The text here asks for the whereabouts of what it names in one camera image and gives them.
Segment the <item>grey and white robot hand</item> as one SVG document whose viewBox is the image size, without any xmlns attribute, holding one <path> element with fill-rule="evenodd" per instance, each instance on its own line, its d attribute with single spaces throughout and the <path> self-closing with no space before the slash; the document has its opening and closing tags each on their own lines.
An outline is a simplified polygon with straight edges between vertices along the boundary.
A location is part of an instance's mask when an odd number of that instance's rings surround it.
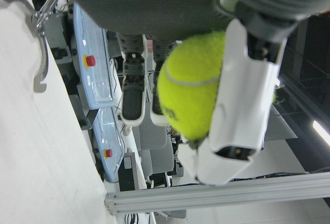
<svg viewBox="0 0 330 224">
<path fill-rule="evenodd" d="M 179 160 L 199 182 L 229 182 L 261 150 L 288 36 L 329 0 L 74 0 L 114 32 L 124 54 L 122 120 L 145 115 L 143 38 L 153 42 L 150 117 L 188 143 Z"/>
</svg>

